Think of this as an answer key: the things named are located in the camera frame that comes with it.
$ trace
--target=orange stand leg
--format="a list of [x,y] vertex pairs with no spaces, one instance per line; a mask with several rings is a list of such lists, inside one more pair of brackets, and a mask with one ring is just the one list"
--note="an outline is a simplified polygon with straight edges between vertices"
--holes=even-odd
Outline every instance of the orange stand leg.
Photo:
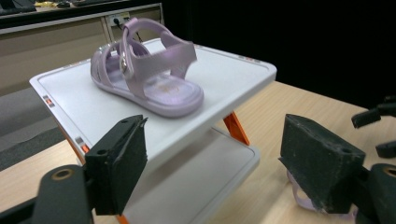
[[238,117],[235,115],[235,112],[233,111],[229,116],[223,119],[225,126],[228,129],[228,132],[230,132],[230,136],[233,137],[234,139],[246,144],[250,145],[250,142],[248,141],[248,137],[245,134],[244,129],[242,128],[241,123],[239,123]]
[[120,224],[128,224],[129,223],[125,216],[116,216],[116,218]]

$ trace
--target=white tray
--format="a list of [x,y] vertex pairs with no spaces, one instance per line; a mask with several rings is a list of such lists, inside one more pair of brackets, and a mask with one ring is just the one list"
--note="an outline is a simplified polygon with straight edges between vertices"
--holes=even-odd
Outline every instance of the white tray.
[[[159,39],[145,43],[151,51],[163,49]],[[97,88],[91,79],[90,60],[70,64],[30,79],[38,95],[53,106],[49,110],[76,148],[81,141],[94,146],[119,120],[142,114],[148,151],[147,174],[229,115],[250,96],[275,80],[276,68],[228,52],[196,46],[198,61],[186,79],[204,89],[203,106],[181,119],[166,119],[117,95]]]
[[[145,43],[163,49],[159,39]],[[196,46],[198,62],[186,79],[205,92],[203,106],[187,117],[166,119],[91,80],[90,60],[33,77],[30,82],[75,148],[94,146],[119,120],[142,114],[148,164],[124,215],[131,223],[202,223],[259,164],[260,154],[212,126],[275,80],[269,64]]]

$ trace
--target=sandal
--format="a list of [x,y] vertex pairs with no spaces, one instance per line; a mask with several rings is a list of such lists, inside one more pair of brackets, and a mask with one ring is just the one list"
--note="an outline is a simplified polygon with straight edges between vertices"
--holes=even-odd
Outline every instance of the sandal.
[[[140,29],[157,33],[165,50],[150,54],[133,39]],[[93,54],[91,77],[102,90],[161,116],[177,118],[192,113],[204,101],[202,88],[185,80],[190,64],[196,60],[193,43],[172,35],[156,21],[133,18],[124,24],[122,40]]]

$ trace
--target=sandal strap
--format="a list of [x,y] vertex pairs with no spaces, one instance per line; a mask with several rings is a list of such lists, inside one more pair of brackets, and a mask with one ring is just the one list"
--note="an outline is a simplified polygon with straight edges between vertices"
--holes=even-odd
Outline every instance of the sandal strap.
[[106,61],[111,57],[111,52],[113,50],[116,50],[120,55],[119,42],[113,42],[99,47],[91,57],[92,78],[108,87],[113,86],[113,84],[111,83],[106,71]]
[[[132,36],[139,29],[156,32],[165,46],[165,50],[150,54]],[[145,99],[144,82],[162,72],[171,71],[171,76],[185,78],[190,64],[197,60],[195,47],[174,35],[156,21],[133,18],[124,24],[120,42],[120,70],[130,91]]]

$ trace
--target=wooden table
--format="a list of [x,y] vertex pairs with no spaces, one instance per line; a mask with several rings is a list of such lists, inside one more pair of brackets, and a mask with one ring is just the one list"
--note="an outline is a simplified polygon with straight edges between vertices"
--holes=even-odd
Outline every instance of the wooden table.
[[[355,129],[351,118],[364,110],[276,81],[236,108],[234,112],[250,144],[261,152],[261,161],[207,223],[354,223],[300,207],[294,201],[286,168],[278,158],[285,115],[295,114],[314,120],[365,151],[364,166],[368,169],[380,162],[396,164],[396,159],[378,158],[375,151],[376,145],[396,139],[396,119],[383,117]],[[216,125],[225,129],[222,120]],[[77,163],[76,154],[63,141],[0,172],[0,211],[35,197],[41,176],[71,163]],[[118,221],[114,217],[95,217],[95,223]]]

